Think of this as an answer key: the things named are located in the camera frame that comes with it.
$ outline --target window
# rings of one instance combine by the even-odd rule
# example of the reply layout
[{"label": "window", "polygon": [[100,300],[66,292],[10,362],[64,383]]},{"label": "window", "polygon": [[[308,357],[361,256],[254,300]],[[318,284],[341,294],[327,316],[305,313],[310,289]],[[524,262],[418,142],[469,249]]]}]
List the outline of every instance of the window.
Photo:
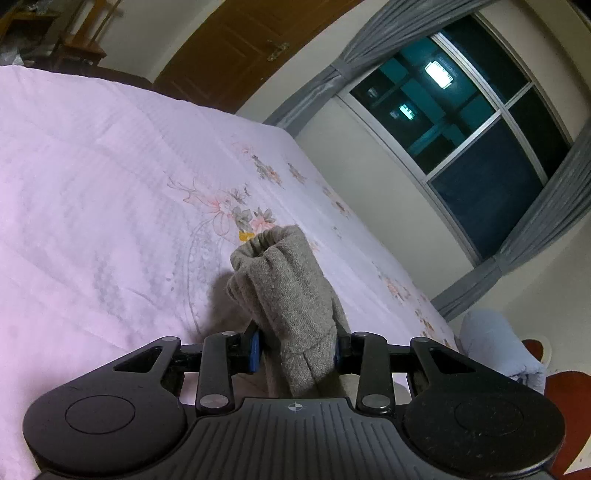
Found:
[{"label": "window", "polygon": [[405,47],[339,97],[474,264],[498,250],[570,148],[524,69],[474,17]]}]

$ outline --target ceiling light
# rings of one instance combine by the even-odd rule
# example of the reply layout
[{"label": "ceiling light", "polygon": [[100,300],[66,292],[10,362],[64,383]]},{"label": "ceiling light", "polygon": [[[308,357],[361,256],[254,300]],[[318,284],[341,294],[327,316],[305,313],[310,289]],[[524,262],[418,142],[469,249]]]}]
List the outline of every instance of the ceiling light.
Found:
[{"label": "ceiling light", "polygon": [[409,120],[412,120],[415,116],[415,113],[406,106],[406,104],[402,104],[400,105],[400,107],[398,107],[398,109],[404,113],[404,115],[406,116],[406,118],[408,118]]},{"label": "ceiling light", "polygon": [[437,60],[430,61],[425,67],[425,71],[441,88],[447,88],[453,82],[453,77]]}]

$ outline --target bed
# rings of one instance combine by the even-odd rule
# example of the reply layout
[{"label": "bed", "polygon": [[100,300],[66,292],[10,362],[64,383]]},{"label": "bed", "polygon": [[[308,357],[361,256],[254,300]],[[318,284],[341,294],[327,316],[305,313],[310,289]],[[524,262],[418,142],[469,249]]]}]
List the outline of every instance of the bed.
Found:
[{"label": "bed", "polygon": [[0,479],[37,473],[21,422],[42,393],[161,336],[198,342],[240,320],[230,253],[274,225],[301,226],[352,331],[455,347],[283,130],[23,67],[1,67],[0,90]]}]

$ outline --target wooden door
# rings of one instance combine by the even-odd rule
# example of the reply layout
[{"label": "wooden door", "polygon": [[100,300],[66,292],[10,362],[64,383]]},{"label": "wooden door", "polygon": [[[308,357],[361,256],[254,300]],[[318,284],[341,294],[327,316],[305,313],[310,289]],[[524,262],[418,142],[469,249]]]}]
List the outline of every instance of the wooden door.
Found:
[{"label": "wooden door", "polygon": [[174,98],[236,112],[318,33],[361,0],[225,0],[154,82]]}]

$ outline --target chair backrest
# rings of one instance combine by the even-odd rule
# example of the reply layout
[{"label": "chair backrest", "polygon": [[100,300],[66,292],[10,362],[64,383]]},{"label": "chair backrest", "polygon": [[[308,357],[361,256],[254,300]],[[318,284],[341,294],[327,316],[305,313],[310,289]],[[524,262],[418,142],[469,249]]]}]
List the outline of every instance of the chair backrest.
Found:
[{"label": "chair backrest", "polygon": [[[80,10],[82,10],[82,7],[85,3],[86,0],[80,0],[78,6],[74,10],[74,13],[72,14],[72,17],[70,18],[70,21],[66,25],[66,31],[68,31],[72,27],[72,24],[76,20],[78,14],[80,13]],[[100,23],[99,27],[95,29],[95,33],[94,35],[92,35],[92,38],[90,39],[91,41],[95,41],[96,38],[99,36],[100,32],[107,24],[107,22],[109,21],[109,19],[111,18],[111,16],[115,13],[120,3],[121,0],[116,0],[114,4],[110,4],[107,0],[93,0],[92,8],[90,9],[86,18],[82,22],[82,25],[80,25],[78,32],[74,34],[74,40],[78,43],[82,43],[84,40],[88,39],[90,37],[90,33],[94,30],[96,23],[99,21],[99,18],[102,15],[103,10],[108,8],[109,11],[103,18],[103,21]]]}]

